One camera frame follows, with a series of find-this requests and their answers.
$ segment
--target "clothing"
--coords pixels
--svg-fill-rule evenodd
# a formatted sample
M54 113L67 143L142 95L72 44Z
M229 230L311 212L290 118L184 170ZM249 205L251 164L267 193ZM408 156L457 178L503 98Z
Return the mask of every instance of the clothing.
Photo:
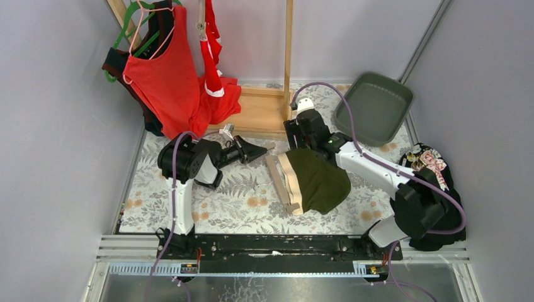
M278 156L286 180L293 210L301 215L308 210L321 214L333 210L347 198L351 184L347 172L326 162L321 155L307 148L297 148Z
M217 113L212 116L211 123L219 124L229 115L241 112L241 107L237 102L241 94L241 87L237 85L237 79L221 77L222 72L217 69L222 46L215 24L212 0L206 0L205 22L206 37L200 40L200 51L204 60L204 76L199 79L199 85L204 88L207 94L204 97L209 99L212 112Z
M160 2L154 3L156 8L170 8L172 7L173 3L170 0L163 0ZM172 12L170 11L157 11L153 17L151 17L148 20L148 32L146 36L141 41L140 45L132 50L132 53L136 53L137 50L145 45L150 37L156 34L156 32L160 31L160 35L158 36L158 39L153 41L142 53L139 54L139 58L142 59L148 59L150 58L154 52L158 49L158 47L163 43L165 40L165 37L171 30L174 24L174 17ZM169 40L161 47L161 50L159 53L163 53L165 49L167 49L167 46L169 45ZM157 116L143 103L143 100L137 95L137 93L134 91L134 89L126 84L123 80L122 74L124 71L124 67L126 66L126 62L128 60L128 56L130 54L128 52L124 52L122 50L117 50L114 48L110 48L108 52L108 56L106 57L106 60L104 61L104 64L102 65L103 70L107 70L110 75L117 78L117 81L126 88L126 90L133 96L133 98L139 103L139 106L141 107L141 110L143 111L143 117L145 122L145 130L151 132L152 134L162 137L163 133L161 132L161 129L163 128L163 125L161 122L157 119Z
M404 167L410 167L415 171L420 171L423 167L429 168L436 174L441 190L458 201L460 206L462 205L460 194L454 188L450 167L437 150L422 143L417 143L412 150L400 158L399 164ZM441 217L432 229L452 230L459 226L461 222L460 212L451 204L448 212ZM426 234L421 239L410 239L410 246L422 251L435 251L444 245L463 241L465 237L465 228L452 235Z
M186 32L186 9L173 7L174 30L167 49L151 60L129 56L124 75L143 103L161 121L162 132L172 139L190 130L201 136L210 123L220 123L241 111L241 88L224 98L211 98L199 86ZM237 79L225 79L237 84Z

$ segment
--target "floral patterned mat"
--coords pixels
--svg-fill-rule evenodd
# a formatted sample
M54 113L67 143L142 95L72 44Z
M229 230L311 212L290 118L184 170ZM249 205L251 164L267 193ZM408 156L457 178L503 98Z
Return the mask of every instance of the floral patterned mat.
M256 85L280 87L279 85ZM292 84L298 89L301 84ZM337 85L345 92L349 85ZM301 96L311 98L315 108L325 119L332 132L333 113L340 102L336 93L327 87L314 86ZM213 135L210 140L223 142ZM245 138L256 145L268 140ZM157 168L159 151L168 143L167 138L147 133L133 182L123 205L120 233L153 233L165 227L169 219L168 188L161 171ZM403 125L392 142L367 150L393 162L410 149L406 128ZM270 154L288 150L287 142L276 141ZM366 180L349 173L352 188L349 196L326 215L308 211L304 215L290 216L278 199L271 177L265 166L265 158L256 159L248 165L234 163L222 169L224 178L215 190L194 185L193 219L199 233L292 233L292 234L361 234L377 219L392 214L389 197Z

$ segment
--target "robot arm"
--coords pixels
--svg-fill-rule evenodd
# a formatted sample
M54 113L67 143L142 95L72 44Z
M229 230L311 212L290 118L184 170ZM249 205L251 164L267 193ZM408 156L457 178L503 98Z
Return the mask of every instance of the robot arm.
M248 143L239 135L233 137L230 146L225 149L218 142L204 139L195 142L187 136L179 143L176 153L176 188L173 188L173 150L177 139L175 138L163 147L157 159L157 166L167 179L171 206L174 195L176 217L173 217L172 212L169 211L171 217L168 230L175 221L174 233L187 235L191 233L194 226L191 215L193 181L201 186L215 189L222 180L221 168L237 160L243 164L251 162L265 154L267 149Z
M448 211L448 202L442 196L399 173L402 171L438 186L432 171L415 172L363 150L373 159L369 160L359 153L351 137L329 131L310 99L298 102L297 117L284 122L284 127L291 148L310 148L330 164L360 175L390 196L395 214L380 220L364 234L375 247L381 249L406 237L422 238ZM394 167L397 172L378 162Z

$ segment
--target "gray tray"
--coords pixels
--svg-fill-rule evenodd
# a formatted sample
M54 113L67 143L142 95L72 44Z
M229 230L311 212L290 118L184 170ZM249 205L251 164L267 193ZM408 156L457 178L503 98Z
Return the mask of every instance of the gray tray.
M389 143L399 131L414 100L411 89L389 77L365 72L345 94L354 118L356 138L369 146ZM351 136L350 118L340 102L334 122L343 133Z

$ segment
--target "white wall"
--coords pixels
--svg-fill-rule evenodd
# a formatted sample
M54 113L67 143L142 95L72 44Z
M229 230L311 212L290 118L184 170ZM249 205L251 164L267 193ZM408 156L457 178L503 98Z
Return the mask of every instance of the white wall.
M534 2L455 1L409 85L452 166L486 301L532 301Z
M286 0L212 2L223 43L220 70L244 81L281 81ZM440 2L294 0L292 80L351 82L369 70L400 77ZM203 74L198 1L182 4L197 72ZM139 15L134 18L137 23Z
M0 9L0 296L78 301L142 130L100 70L118 34L102 1Z

